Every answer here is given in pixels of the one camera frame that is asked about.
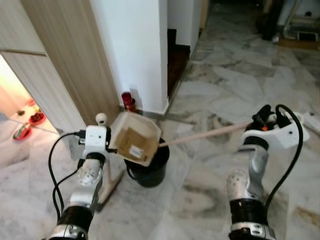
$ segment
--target wooden panel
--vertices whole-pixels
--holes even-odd
[[[10,52],[3,52],[2,56],[56,128],[66,132],[85,129],[84,121],[48,57]]]
[[[200,28],[204,29],[207,24],[209,14],[209,0],[202,0]]]
[[[291,49],[320,50],[320,41],[299,41],[281,37],[277,42],[277,45]]]
[[[44,48],[86,124],[111,124],[119,99],[88,0],[22,0]]]
[[[0,49],[45,52],[19,0],[0,0],[0,32]]]

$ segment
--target silver robot arm segment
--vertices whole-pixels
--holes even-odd
[[[259,145],[242,145],[239,153],[249,155],[248,171],[237,170],[227,179],[227,193],[232,214],[230,239],[276,240],[264,210],[262,178],[269,154]]]
[[[47,240],[88,240],[89,227],[98,206],[98,192],[103,184],[103,166],[109,160],[106,145],[110,140],[107,137],[104,126],[86,128],[85,160],[77,172],[77,186]]]

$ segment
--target marble floor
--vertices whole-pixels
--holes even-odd
[[[264,104],[282,103],[296,112],[320,114],[320,53],[292,50],[262,41],[253,15],[214,4],[198,45],[172,100],[162,137],[250,121]],[[48,155],[59,137],[34,129],[24,142],[11,136],[20,127],[0,114],[0,238],[40,240],[56,222]],[[268,220],[278,240],[320,239],[320,139],[314,132],[271,203]],[[242,131],[170,147],[164,181],[146,189],[125,175],[101,213],[94,216],[89,240],[227,240],[231,224],[226,179],[248,160],[233,153]],[[72,137],[52,159],[57,179],[77,162]],[[263,185],[268,194],[287,169],[294,149],[271,152]],[[117,174],[122,159],[111,158]],[[67,202],[75,178],[61,186]]]

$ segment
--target black bucket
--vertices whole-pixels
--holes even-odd
[[[141,186],[152,188],[158,186],[165,178],[166,165],[170,156],[168,146],[158,148],[149,166],[145,167],[132,161],[124,160],[126,171],[130,178],[136,180]]]

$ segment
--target black cable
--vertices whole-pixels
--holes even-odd
[[[265,203],[265,213],[266,213],[266,215],[268,213],[268,209],[269,209],[270,203],[272,201],[272,198],[274,197],[275,193],[278,191],[280,186],[287,179],[287,177],[290,174],[291,170],[294,168],[294,166],[295,166],[295,164],[296,164],[296,162],[297,162],[297,160],[299,158],[299,155],[300,155],[303,143],[304,143],[304,132],[303,132],[301,123],[300,123],[299,119],[297,118],[297,116],[287,106],[279,104],[279,105],[277,105],[275,107],[275,113],[276,113],[277,117],[279,115],[281,115],[281,112],[279,111],[279,108],[284,109],[292,117],[293,121],[295,122],[295,124],[296,124],[296,126],[298,128],[299,140],[298,140],[298,146],[296,148],[295,155],[294,155],[294,157],[292,159],[292,162],[290,163],[290,165],[289,165],[288,169],[286,170],[285,174],[282,176],[280,181],[275,185],[275,187],[271,191],[268,199],[266,200],[266,203]]]
[[[58,187],[58,184],[57,184],[57,181],[56,181],[56,178],[55,178],[55,175],[54,175],[54,172],[52,170],[52,166],[51,166],[51,158],[52,158],[52,154],[54,152],[54,149],[55,149],[55,146],[57,145],[57,143],[64,137],[66,136],[69,136],[69,135],[74,135],[75,133],[74,132],[69,132],[65,135],[62,135],[60,136],[56,141],[55,143],[53,144],[51,150],[50,150],[50,153],[49,153],[49,159],[48,159],[48,167],[49,167],[49,172],[50,172],[50,176],[52,178],[52,181],[53,181],[53,184],[54,184],[54,188],[56,188],[56,192],[58,193],[58,196],[59,196],[59,200],[60,200],[60,205],[61,205],[61,209],[64,209],[65,205],[64,205],[64,200],[62,198],[62,195],[61,195],[61,192],[60,192],[60,189]],[[59,220],[61,215],[60,215],[60,211],[59,211],[59,207],[58,207],[58,204],[57,204],[57,201],[56,201],[56,197],[53,195],[52,196],[52,200],[53,200],[53,204],[54,204],[54,207],[55,207],[55,210],[56,210],[56,214],[57,214],[57,219]]]
[[[71,174],[69,174],[68,176],[66,176],[66,177],[64,177],[63,179],[61,179],[58,183],[57,183],[57,185],[54,187],[54,189],[53,189],[53,191],[52,191],[52,199],[54,198],[56,198],[56,191],[57,191],[57,189],[59,189],[59,185],[63,182],[63,181],[65,181],[65,180],[67,180],[68,178],[70,178],[70,177],[72,177],[73,175],[75,175],[77,172],[78,172],[78,170],[79,170],[79,168],[77,169],[77,170],[75,170],[74,172],[72,172]]]

